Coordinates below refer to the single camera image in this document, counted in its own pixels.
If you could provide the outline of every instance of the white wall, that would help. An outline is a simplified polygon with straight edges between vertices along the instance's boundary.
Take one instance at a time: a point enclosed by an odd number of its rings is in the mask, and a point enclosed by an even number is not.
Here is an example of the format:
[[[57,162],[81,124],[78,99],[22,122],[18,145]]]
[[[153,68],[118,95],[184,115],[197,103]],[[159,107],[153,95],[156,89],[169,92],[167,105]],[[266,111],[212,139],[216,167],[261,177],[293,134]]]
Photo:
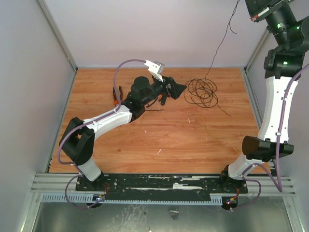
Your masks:
[[[0,231],[20,229],[73,78],[35,0],[0,1]]]
[[[168,66],[210,66],[237,0],[45,0],[79,67],[129,58]],[[266,23],[242,0],[214,66],[247,64]]]
[[[291,4],[291,8],[297,18],[300,20],[309,15],[309,1],[297,0]],[[268,50],[277,46],[273,36],[265,44],[265,47],[249,71],[249,78],[254,86],[261,109],[264,111],[266,104],[266,83],[264,79],[265,70],[263,69],[264,58]],[[309,54],[307,53],[304,66],[309,63]],[[305,212],[307,228],[309,228],[309,106],[308,106],[308,88],[309,71],[305,72],[296,88],[289,119],[289,143],[295,146],[292,155],[282,158],[281,170],[284,175],[290,176],[293,186],[299,197],[300,204]]]

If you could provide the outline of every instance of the gray wall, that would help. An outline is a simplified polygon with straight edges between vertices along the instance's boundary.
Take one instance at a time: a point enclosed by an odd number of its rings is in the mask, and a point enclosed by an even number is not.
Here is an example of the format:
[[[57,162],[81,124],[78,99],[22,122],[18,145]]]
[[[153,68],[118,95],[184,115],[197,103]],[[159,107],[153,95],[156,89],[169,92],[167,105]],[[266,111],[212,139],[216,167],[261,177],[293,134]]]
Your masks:
[[[168,66],[210,66],[237,0],[45,0],[77,66],[117,66],[129,58]],[[240,1],[214,66],[247,64],[265,22]]]
[[[309,1],[297,0],[291,5],[293,12],[298,20],[309,15]],[[254,86],[262,111],[266,104],[266,83],[264,79],[265,70],[263,69],[264,58],[268,50],[277,46],[273,36],[265,44],[258,60],[249,71],[250,80]],[[309,63],[309,54],[306,55],[304,65]],[[309,228],[309,106],[308,106],[309,71],[304,73],[299,80],[296,88],[290,119],[289,119],[289,138],[290,143],[295,145],[292,155],[281,159],[282,173],[292,178],[294,188],[299,197],[300,204],[305,212],[307,227]]]
[[[0,1],[0,22],[0,231],[15,232],[73,70],[35,0]]]

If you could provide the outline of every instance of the floor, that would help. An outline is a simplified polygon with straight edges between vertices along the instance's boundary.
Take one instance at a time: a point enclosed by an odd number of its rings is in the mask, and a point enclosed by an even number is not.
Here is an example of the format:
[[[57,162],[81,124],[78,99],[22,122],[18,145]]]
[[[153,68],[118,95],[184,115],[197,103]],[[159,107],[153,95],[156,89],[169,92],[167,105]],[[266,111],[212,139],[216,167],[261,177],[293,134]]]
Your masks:
[[[240,197],[244,204],[252,199]],[[260,197],[230,213],[220,206],[103,204],[78,210],[41,203],[34,232],[292,232],[281,197]],[[175,220],[169,210],[178,210]]]
[[[165,68],[163,75],[186,84],[204,78],[207,71]],[[113,74],[114,69],[78,70],[60,136],[72,118],[86,119],[114,108]],[[124,96],[138,76],[151,77],[147,69],[120,70],[117,84]],[[217,85],[215,93],[226,113],[217,105],[205,109],[189,104],[183,95],[167,99],[165,106],[155,103],[150,109],[164,111],[147,111],[95,142],[93,157],[99,168],[107,173],[219,173],[234,162],[241,154],[243,137],[258,133],[243,77],[240,69],[217,68],[207,78]],[[75,172],[74,167],[57,162],[56,151],[50,172]],[[64,153],[61,159],[69,161]]]

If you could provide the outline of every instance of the wooden tabletop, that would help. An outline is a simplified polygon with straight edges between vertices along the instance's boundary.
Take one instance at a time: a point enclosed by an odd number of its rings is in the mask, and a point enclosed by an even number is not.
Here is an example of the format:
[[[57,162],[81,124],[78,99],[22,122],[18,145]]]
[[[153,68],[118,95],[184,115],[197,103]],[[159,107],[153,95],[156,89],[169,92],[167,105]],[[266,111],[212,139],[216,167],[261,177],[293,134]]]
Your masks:
[[[59,139],[72,118],[91,118],[114,108],[114,71],[78,70]],[[207,71],[165,68],[163,75],[185,84],[203,78]],[[138,76],[151,77],[146,68],[120,70],[117,85],[124,96]],[[242,75],[237,68],[216,68],[207,78],[217,85],[219,105],[230,116],[218,106],[205,109],[188,104],[183,95],[177,100],[168,98],[165,106],[157,102],[150,109],[164,111],[146,111],[138,120],[96,140],[93,158],[99,168],[107,173],[219,173],[234,162],[241,154],[243,137],[258,133]],[[76,172],[74,167],[57,162],[56,151],[50,172]],[[61,159],[70,160],[63,152]]]

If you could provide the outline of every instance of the wooden surface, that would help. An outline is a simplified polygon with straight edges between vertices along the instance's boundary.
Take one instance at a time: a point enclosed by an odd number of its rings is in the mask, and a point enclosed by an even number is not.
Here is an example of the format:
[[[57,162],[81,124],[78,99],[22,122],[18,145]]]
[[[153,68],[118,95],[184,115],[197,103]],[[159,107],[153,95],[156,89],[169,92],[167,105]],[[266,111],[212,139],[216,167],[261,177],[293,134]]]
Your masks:
[[[208,69],[165,68],[163,75],[185,84],[203,78]],[[114,108],[114,69],[79,69],[66,111],[60,138],[73,117],[91,118]],[[144,69],[121,69],[117,84],[126,96],[138,76],[151,77]],[[212,69],[208,79],[215,82],[220,106],[210,109],[188,104],[183,95],[155,103],[138,120],[122,125],[95,142],[93,158],[109,173],[219,173],[241,154],[245,135],[257,135],[257,126],[239,69]],[[75,172],[57,162],[56,151],[50,172]],[[62,152],[61,159],[69,161]]]

